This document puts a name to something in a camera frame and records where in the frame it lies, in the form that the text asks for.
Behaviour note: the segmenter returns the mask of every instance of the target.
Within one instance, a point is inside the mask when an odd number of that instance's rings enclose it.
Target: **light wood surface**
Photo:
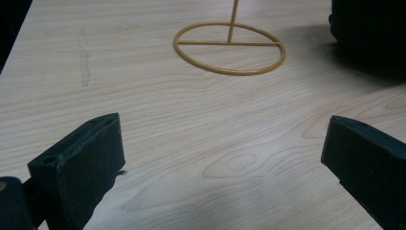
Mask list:
[[[277,36],[287,57],[272,72],[233,77],[172,48],[187,25],[229,20],[232,0],[34,0],[0,76],[0,175],[28,179],[42,151],[119,112],[128,173],[85,229],[380,229],[320,156],[334,114],[406,142],[405,84],[338,50],[330,4],[241,0],[237,22]],[[262,40],[236,28],[234,39],[246,38]],[[188,52],[228,68],[279,57],[263,47]]]

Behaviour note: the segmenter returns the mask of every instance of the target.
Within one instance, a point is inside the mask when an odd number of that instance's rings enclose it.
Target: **vertical wire rod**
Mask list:
[[[231,16],[230,31],[227,43],[231,43],[231,39],[233,37],[234,25],[236,24],[237,8],[238,8],[238,0],[234,0],[233,14]]]

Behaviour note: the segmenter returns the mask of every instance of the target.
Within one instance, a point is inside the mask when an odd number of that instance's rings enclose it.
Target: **wood grain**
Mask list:
[[[180,29],[227,21],[232,6],[34,0],[0,76],[0,175],[28,179],[31,159],[85,121],[119,112],[128,173],[85,229],[380,229],[320,156],[331,115],[406,142],[402,76],[346,58],[322,0],[240,1],[237,22],[286,48],[285,63],[267,74],[218,75],[176,55]],[[277,57],[245,49],[189,52],[227,68]]]

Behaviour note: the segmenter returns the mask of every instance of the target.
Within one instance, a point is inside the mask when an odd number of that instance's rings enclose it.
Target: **wire ring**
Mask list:
[[[190,31],[192,29],[195,28],[199,28],[199,27],[205,27],[205,26],[231,26],[230,22],[204,22],[204,23],[196,23],[196,24],[192,24],[190,26],[185,27],[184,29],[180,30],[175,38],[173,39],[173,47],[176,51],[176,53],[183,58],[185,61],[189,62],[192,65],[195,65],[199,68],[208,70],[208,71],[212,71],[218,74],[226,74],[226,75],[237,75],[237,76],[248,76],[248,75],[257,75],[257,74],[263,74],[266,72],[269,72],[271,70],[274,70],[276,68],[278,68],[279,66],[282,65],[285,57],[286,57],[286,51],[282,45],[282,43],[273,35],[269,34],[266,31],[263,31],[261,29],[255,28],[255,27],[251,27],[245,24],[241,24],[241,23],[235,23],[234,26],[235,27],[239,27],[242,29],[246,29],[249,31],[253,31],[256,32],[258,34],[264,35],[266,37],[268,37],[269,39],[271,39],[272,41],[274,41],[275,43],[269,43],[272,46],[278,46],[281,52],[281,56],[280,59],[269,66],[266,66],[264,68],[260,68],[260,69],[254,69],[254,70],[233,70],[233,69],[224,69],[224,68],[219,68],[219,67],[215,67],[206,63],[203,63],[201,61],[198,61],[192,57],[190,57],[189,55],[187,55],[185,52],[182,51],[182,49],[180,49],[179,45],[182,45],[182,41],[179,41],[179,38],[187,31]],[[253,42],[236,42],[236,43],[227,43],[224,42],[223,45],[250,45],[250,46],[260,46],[261,44],[264,43],[258,43],[256,45],[256,43]],[[205,43],[200,43],[200,45],[211,45],[209,43],[205,44]]]

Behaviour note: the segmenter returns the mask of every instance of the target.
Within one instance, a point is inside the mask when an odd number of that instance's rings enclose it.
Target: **yellow wire stand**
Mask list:
[[[190,26],[185,27],[184,29],[180,30],[175,38],[173,39],[173,47],[177,54],[189,62],[190,64],[193,64],[199,68],[212,71],[215,73],[219,74],[226,74],[226,75],[237,75],[237,76],[248,76],[248,75],[257,75],[257,74],[263,74],[266,72],[269,72],[271,70],[274,70],[278,68],[280,65],[282,65],[285,56],[286,56],[286,51],[284,50],[283,44],[273,35],[269,34],[266,31],[263,31],[261,29],[251,27],[245,24],[241,23],[236,23],[236,15],[237,15],[237,6],[238,6],[238,0],[235,0],[234,6],[233,6],[233,14],[231,18],[231,22],[203,22],[203,23],[196,23],[192,24]],[[228,26],[229,29],[229,35],[227,41],[210,41],[210,40],[180,40],[180,37],[187,31],[190,31],[195,28],[199,27],[206,27],[206,26]],[[233,31],[234,27],[239,27],[245,30],[253,31],[255,33],[264,35],[268,37],[270,40],[273,42],[238,42],[238,41],[233,41]],[[254,69],[254,70],[234,70],[234,69],[224,69],[216,66],[212,66],[206,63],[203,63],[201,61],[198,61],[189,55],[187,55],[185,52],[182,51],[179,45],[231,45],[231,46],[277,46],[281,52],[280,59],[271,64],[268,65],[264,68],[261,69]]]

